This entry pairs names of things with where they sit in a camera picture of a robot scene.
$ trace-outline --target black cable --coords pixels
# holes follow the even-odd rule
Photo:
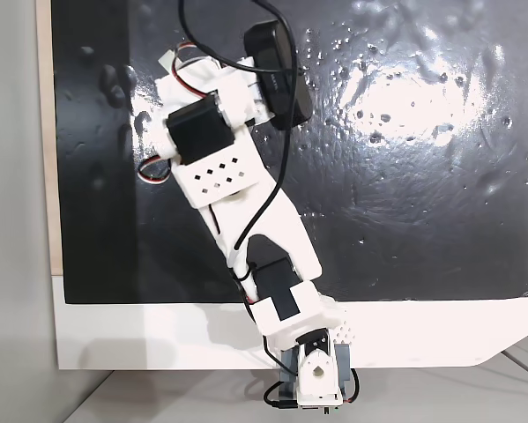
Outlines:
[[[360,378],[358,377],[358,372],[355,368],[352,369],[352,376],[355,388],[353,389],[353,395],[347,399],[347,402],[350,404],[360,395]]]
[[[291,69],[295,70],[291,72],[291,92],[289,93],[289,116],[287,117],[287,123],[286,123],[286,131],[285,131],[285,140],[283,143],[283,156],[281,158],[281,167],[279,169],[279,176],[278,180],[275,184],[275,187],[273,188],[273,191],[268,196],[267,200],[265,200],[264,204],[260,207],[260,209],[256,212],[254,217],[251,219],[251,221],[246,225],[246,228],[242,231],[240,237],[238,238],[238,241],[236,241],[234,245],[234,249],[238,250],[240,249],[240,246],[248,236],[249,231],[254,227],[254,225],[257,223],[257,221],[262,217],[262,215],[265,213],[267,208],[270,206],[271,202],[275,199],[275,197],[278,195],[279,191],[281,190],[281,186],[283,185],[283,181],[285,180],[286,171],[287,171],[287,162],[289,158],[289,150],[291,148],[291,129],[293,127],[294,122],[294,113],[295,113],[295,104],[296,104],[296,91],[297,91],[297,69],[299,68],[299,62],[297,58],[297,47],[295,46],[295,40],[293,35],[293,30],[291,29],[289,23],[287,22],[286,18],[281,14],[281,12],[276,9],[271,4],[267,3],[265,0],[252,0],[254,3],[258,4],[259,6],[266,9],[269,13],[274,15],[278,21],[281,23],[281,25],[285,28],[287,37],[289,39],[289,48],[291,53]]]
[[[258,0],[252,0],[252,1],[254,3],[256,3],[257,5],[259,5],[260,7],[263,7],[263,8],[265,8],[267,10],[268,4],[266,4],[266,5],[260,4],[260,3],[263,3],[263,2],[260,2]],[[250,67],[250,66],[244,66],[243,64],[238,64],[234,60],[231,60],[231,59],[228,59],[228,58],[226,58],[224,56],[221,56],[219,53],[214,51],[212,48],[210,48],[206,44],[204,44],[201,41],[199,41],[197,39],[197,37],[195,35],[193,35],[193,33],[191,32],[190,27],[189,27],[189,25],[187,23],[187,19],[185,17],[185,0],[179,0],[178,5],[177,5],[177,12],[178,12],[178,15],[179,15],[179,22],[180,22],[180,24],[181,24],[181,26],[183,28],[183,31],[185,32],[185,35],[187,35],[187,38],[189,38],[191,42],[196,44],[197,47],[199,48],[199,50],[201,50],[206,55],[208,55],[208,56],[210,56],[210,57],[212,57],[214,59],[217,59],[219,62],[224,63],[227,66],[230,66],[232,68],[239,69],[241,71],[254,72],[254,73],[282,73],[282,72],[286,72],[286,71],[291,71],[290,69],[260,69],[260,68],[253,68],[253,67]]]
[[[277,406],[277,403],[279,401],[271,401],[270,400],[270,394],[276,390],[277,388],[279,388],[281,385],[283,384],[282,381],[279,381],[279,382],[275,382],[265,393],[264,393],[264,401],[266,404],[268,405],[271,405],[272,407],[275,407]]]
[[[281,159],[281,167],[279,170],[278,180],[275,184],[275,188],[273,189],[271,194],[268,196],[268,198],[265,200],[264,204],[262,204],[262,206],[256,212],[256,214],[251,219],[251,221],[246,225],[246,228],[242,231],[240,237],[238,238],[238,241],[236,241],[234,245],[235,250],[240,249],[240,246],[242,245],[242,243],[248,236],[249,231],[252,229],[252,227],[254,227],[257,221],[262,217],[264,212],[270,206],[271,202],[278,195],[279,191],[281,190],[281,186],[283,185],[283,181],[285,180],[286,171],[287,171],[287,161],[289,157],[289,150],[291,148],[291,128],[293,127],[293,121],[294,121],[297,78],[298,78],[297,70],[299,69],[299,62],[297,58],[297,47],[295,45],[294,33],[293,33],[293,30],[291,29],[291,26],[287,22],[285,16],[283,16],[283,14],[275,6],[267,3],[267,1],[265,0],[252,0],[252,1],[258,6],[267,10],[273,16],[275,16],[278,19],[279,23],[285,28],[286,33],[287,33],[287,38],[289,39],[289,48],[291,50],[290,51],[291,53],[291,67],[290,68],[284,68],[281,70],[252,68],[249,66],[240,65],[233,60],[227,59],[219,55],[216,51],[204,45],[202,42],[200,42],[195,37],[195,35],[193,35],[193,33],[190,31],[190,28],[187,24],[187,19],[185,18],[185,0],[179,0],[178,2],[179,20],[180,20],[180,24],[182,25],[183,31],[185,32],[187,37],[190,39],[190,41],[196,44],[199,50],[203,51],[208,56],[213,57],[219,62],[227,64],[228,66],[239,69],[241,71],[255,72],[255,73],[289,72],[291,74],[291,92],[289,93],[289,116],[287,117],[287,130],[285,131],[285,141],[283,144],[283,156]]]
[[[214,225],[215,225],[216,228],[217,228],[217,234],[220,234],[220,225],[219,225],[219,221],[217,220],[217,215],[214,214],[214,210],[212,209],[212,204],[209,204],[209,212],[211,213],[212,223],[214,223]]]
[[[507,359],[512,361],[514,364],[522,368],[526,373],[528,373],[528,366],[526,366],[522,361],[516,359],[514,356],[510,354],[510,352],[503,351],[502,355],[504,355]]]
[[[256,319],[254,318],[254,314],[252,313],[252,310],[249,307],[248,300],[246,299],[246,291],[244,291],[244,288],[242,287],[242,284],[240,284],[239,282],[236,282],[236,286],[238,287],[238,291],[240,292],[240,295],[242,297],[242,303],[244,304],[244,307],[246,308],[246,312],[248,313],[250,319],[252,319],[252,321],[255,323]],[[297,377],[298,376],[297,372],[294,372],[293,370],[291,370],[289,367],[287,367],[285,364],[283,364],[280,359],[278,359],[275,355],[273,355],[270,352],[270,348],[267,345],[267,338],[265,336],[262,336],[262,340],[263,340],[263,343],[264,343],[265,354],[270,359],[272,359],[278,366],[280,366],[283,370],[288,372],[290,375],[293,375],[293,376]]]
[[[267,354],[267,356],[273,361],[275,361],[278,366],[280,366],[283,370],[288,372],[290,375],[297,377],[298,376],[297,372],[294,372],[293,370],[291,370],[289,367],[283,364],[280,359],[278,359],[275,355],[273,355],[270,352],[270,349],[267,346],[267,338],[266,337],[262,337],[262,338],[264,339],[264,351]]]

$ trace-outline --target gray floor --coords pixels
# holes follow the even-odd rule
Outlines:
[[[509,351],[524,355],[528,339]],[[68,423],[528,422],[528,374],[502,355],[469,368],[361,370],[361,395],[329,418],[262,402],[272,371],[114,372]]]

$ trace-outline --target white wall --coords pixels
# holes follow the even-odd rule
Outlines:
[[[56,370],[33,0],[0,0],[0,423],[61,422],[106,372]]]

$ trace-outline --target robotic arm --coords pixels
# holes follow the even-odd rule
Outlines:
[[[251,57],[238,67],[285,69],[291,64],[287,43],[278,21],[258,24],[245,35]],[[181,48],[195,46],[183,43],[160,59],[169,75],[156,81],[163,107],[154,148],[161,159],[171,160],[177,183],[209,227],[266,351],[268,339],[283,351],[282,360],[275,359],[283,368],[281,400],[266,402],[327,412],[343,404],[344,382],[350,379],[347,345],[334,345],[329,332],[342,323],[341,310],[316,290],[312,280],[322,273],[318,257],[299,213],[267,172],[247,125],[271,121],[291,130],[308,120],[312,105],[303,75],[298,72],[292,93],[287,72],[261,75],[222,68],[209,56],[189,65],[177,59]],[[288,118],[290,93],[295,113]],[[286,256],[248,264],[249,238],[256,234]]]

